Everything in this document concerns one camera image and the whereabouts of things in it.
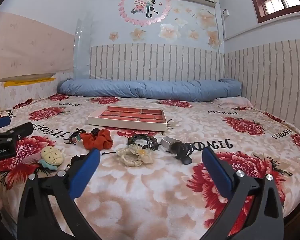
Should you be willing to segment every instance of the floral bedspread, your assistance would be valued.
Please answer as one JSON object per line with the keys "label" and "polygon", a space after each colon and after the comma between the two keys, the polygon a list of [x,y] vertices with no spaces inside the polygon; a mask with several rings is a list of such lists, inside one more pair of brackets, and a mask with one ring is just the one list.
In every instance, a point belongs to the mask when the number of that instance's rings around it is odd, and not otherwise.
{"label": "floral bedspread", "polygon": [[[53,95],[29,99],[13,109],[10,127],[34,124],[34,133],[18,141],[17,156],[0,161],[0,187],[4,205],[17,221],[19,202],[27,176],[55,172],[31,162],[29,156],[45,146],[58,148],[65,156],[64,169],[73,156],[87,154],[82,141],[65,144],[76,128],[91,132],[87,116],[104,104],[160,107],[168,120],[166,132],[108,128],[114,152],[126,147],[134,133],[164,135],[183,142],[201,142],[234,169],[262,178],[272,174],[279,189],[284,215],[300,202],[300,135],[281,120],[260,111],[239,107],[219,108],[214,103],[133,98],[86,98]],[[101,162],[82,196],[75,200],[82,214],[103,239],[200,239],[215,221],[227,200],[220,196],[195,151],[190,165],[183,165],[162,146],[152,152],[153,164],[127,167],[116,154],[101,156]],[[51,199],[61,228],[70,233],[64,218]],[[240,230],[252,204],[248,197],[231,233]]]}

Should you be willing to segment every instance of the red brick pattern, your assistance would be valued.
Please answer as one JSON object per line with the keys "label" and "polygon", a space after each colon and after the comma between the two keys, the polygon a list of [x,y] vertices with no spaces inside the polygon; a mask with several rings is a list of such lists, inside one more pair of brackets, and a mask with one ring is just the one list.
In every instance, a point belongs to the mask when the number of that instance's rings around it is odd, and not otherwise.
{"label": "red brick pattern", "polygon": [[155,120],[155,119],[138,119],[139,122],[163,122],[162,120]]}
{"label": "red brick pattern", "polygon": [[161,110],[125,108],[117,106],[108,106],[108,110],[104,111],[99,117],[126,121],[163,122]]}
{"label": "red brick pattern", "polygon": [[125,108],[117,106],[108,106],[108,111],[121,113],[141,113],[141,109],[138,108]]}
{"label": "red brick pattern", "polygon": [[149,109],[142,109],[143,114],[159,114],[161,115],[161,110],[149,110]]}

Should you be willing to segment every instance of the yellow tape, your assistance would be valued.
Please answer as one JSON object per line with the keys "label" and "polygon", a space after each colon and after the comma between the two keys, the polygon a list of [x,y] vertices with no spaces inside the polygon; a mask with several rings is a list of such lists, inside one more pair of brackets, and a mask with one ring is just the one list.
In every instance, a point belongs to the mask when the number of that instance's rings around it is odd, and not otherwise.
{"label": "yellow tape", "polygon": [[26,80],[26,81],[7,81],[4,83],[4,87],[11,87],[11,86],[24,86],[24,85],[30,85],[30,84],[36,84],[41,82],[47,82],[47,81],[53,81],[56,78],[40,78],[35,80]]}

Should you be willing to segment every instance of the white watch strap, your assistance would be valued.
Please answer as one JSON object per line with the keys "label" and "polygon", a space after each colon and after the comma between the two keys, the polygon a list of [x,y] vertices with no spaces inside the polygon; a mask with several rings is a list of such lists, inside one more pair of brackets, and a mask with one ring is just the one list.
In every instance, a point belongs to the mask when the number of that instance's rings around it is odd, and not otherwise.
{"label": "white watch strap", "polygon": [[161,145],[162,147],[166,148],[166,149],[169,149],[170,145],[174,142],[178,142],[179,140],[176,140],[174,138],[170,138],[168,136],[164,136],[162,139],[161,139]]}

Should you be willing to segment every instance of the power cord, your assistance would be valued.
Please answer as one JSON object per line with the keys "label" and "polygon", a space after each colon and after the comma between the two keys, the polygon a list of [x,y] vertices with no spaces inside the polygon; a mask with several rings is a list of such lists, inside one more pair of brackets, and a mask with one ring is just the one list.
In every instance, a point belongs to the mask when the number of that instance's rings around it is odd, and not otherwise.
{"label": "power cord", "polygon": [[221,60],[220,60],[220,33],[219,33],[219,25],[218,25],[218,20],[217,20],[217,9],[216,6],[214,7],[214,15],[216,17],[216,23],[217,23],[217,30],[218,30],[218,59],[219,59],[219,78],[221,78]]}

